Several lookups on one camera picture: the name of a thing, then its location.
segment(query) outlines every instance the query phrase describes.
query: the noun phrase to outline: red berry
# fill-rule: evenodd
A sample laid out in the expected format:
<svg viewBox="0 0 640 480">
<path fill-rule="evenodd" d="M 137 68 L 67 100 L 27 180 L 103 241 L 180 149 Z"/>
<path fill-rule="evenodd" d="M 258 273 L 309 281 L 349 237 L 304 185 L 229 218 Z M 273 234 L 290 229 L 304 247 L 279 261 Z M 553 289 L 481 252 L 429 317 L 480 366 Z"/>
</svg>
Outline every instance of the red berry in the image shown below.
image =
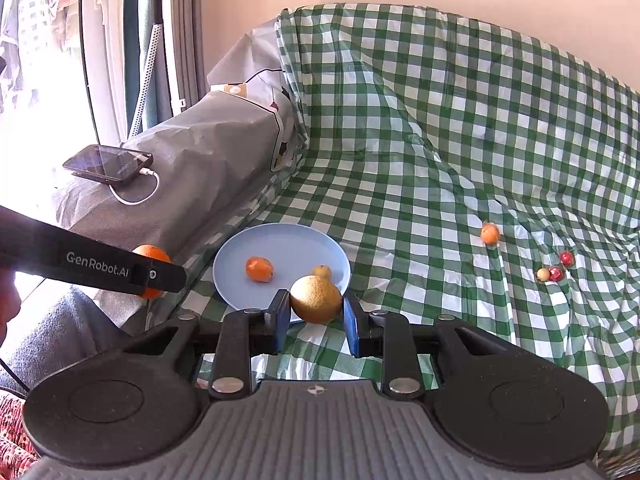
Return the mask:
<svg viewBox="0 0 640 480">
<path fill-rule="evenodd" d="M 575 263 L 575 258 L 569 251 L 562 251 L 560 253 L 560 261 L 564 266 L 571 267 Z"/>
<path fill-rule="evenodd" d="M 549 273 L 549 279 L 552 282 L 559 282 L 564 278 L 564 272 L 562 272 L 562 269 L 558 266 L 549 267 Z"/>
</svg>

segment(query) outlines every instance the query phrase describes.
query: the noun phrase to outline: white charging cable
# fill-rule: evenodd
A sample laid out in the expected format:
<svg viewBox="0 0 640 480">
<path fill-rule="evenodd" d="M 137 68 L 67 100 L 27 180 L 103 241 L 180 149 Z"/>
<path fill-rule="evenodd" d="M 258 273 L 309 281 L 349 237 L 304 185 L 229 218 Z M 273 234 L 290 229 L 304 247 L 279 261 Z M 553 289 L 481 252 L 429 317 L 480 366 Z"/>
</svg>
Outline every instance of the white charging cable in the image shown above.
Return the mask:
<svg viewBox="0 0 640 480">
<path fill-rule="evenodd" d="M 158 188 L 160 187 L 160 175 L 158 175 L 155 171 L 151 171 L 149 168 L 142 168 L 140 170 L 140 174 L 154 176 L 156 178 L 156 188 L 146 198 L 143 198 L 142 200 L 138 200 L 137 202 L 128 202 L 127 200 L 124 200 L 120 195 L 116 193 L 116 190 L 113 189 L 113 186 L 109 186 L 109 189 L 111 189 L 112 195 L 116 197 L 116 200 L 118 202 L 124 205 L 140 205 L 143 202 L 146 202 L 147 200 L 149 200 L 153 195 L 156 194 L 156 191 L 158 191 Z"/>
</svg>

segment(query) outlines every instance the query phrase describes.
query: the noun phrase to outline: blue plate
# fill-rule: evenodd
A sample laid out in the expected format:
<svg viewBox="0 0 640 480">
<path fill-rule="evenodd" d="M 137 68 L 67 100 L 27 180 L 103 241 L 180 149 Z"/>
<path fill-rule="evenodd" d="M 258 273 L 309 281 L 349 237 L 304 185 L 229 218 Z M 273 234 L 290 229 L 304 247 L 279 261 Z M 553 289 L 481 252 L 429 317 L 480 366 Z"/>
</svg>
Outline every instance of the blue plate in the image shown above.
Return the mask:
<svg viewBox="0 0 640 480">
<path fill-rule="evenodd" d="M 244 264 L 252 256 L 267 258 L 273 264 L 269 283 L 256 283 L 244 272 Z M 234 309 L 267 310 L 279 288 L 289 290 L 318 265 L 329 266 L 331 281 L 344 294 L 351 267 L 347 255 L 332 238 L 303 225 L 262 224 L 240 231 L 220 247 L 213 260 L 213 283 Z M 292 312 L 291 322 L 299 321 L 302 320 Z"/>
</svg>

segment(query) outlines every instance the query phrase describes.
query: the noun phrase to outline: smartphone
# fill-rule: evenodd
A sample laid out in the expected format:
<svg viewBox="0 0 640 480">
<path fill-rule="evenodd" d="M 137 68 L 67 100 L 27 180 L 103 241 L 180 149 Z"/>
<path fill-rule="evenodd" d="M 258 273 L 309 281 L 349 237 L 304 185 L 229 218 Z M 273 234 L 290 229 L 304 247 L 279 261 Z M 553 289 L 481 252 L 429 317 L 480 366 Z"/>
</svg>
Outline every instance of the smartphone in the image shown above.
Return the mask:
<svg viewBox="0 0 640 480">
<path fill-rule="evenodd" d="M 73 171 L 75 176 L 121 186 L 136 178 L 140 170 L 151 166 L 153 161 L 151 153 L 91 144 L 72 156 L 62 167 Z"/>
</svg>

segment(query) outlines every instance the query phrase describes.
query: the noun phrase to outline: small yellow fruit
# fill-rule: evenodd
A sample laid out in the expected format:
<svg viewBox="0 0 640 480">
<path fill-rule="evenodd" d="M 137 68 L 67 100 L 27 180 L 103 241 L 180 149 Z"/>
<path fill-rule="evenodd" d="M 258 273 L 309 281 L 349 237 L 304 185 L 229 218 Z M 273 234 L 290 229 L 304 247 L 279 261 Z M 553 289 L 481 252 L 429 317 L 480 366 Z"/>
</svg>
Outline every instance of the small yellow fruit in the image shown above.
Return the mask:
<svg viewBox="0 0 640 480">
<path fill-rule="evenodd" d="M 326 265 L 315 266 L 312 274 L 331 281 L 331 269 Z"/>
<path fill-rule="evenodd" d="M 548 282 L 549 278 L 551 277 L 551 272 L 549 271 L 549 269 L 545 269 L 545 267 L 542 267 L 542 269 L 538 269 L 538 272 L 536 272 L 536 276 L 541 282 Z"/>
<path fill-rule="evenodd" d="M 293 312 L 309 323 L 328 323 L 342 309 L 342 295 L 336 286 L 320 276 L 304 276 L 292 286 Z"/>
</svg>

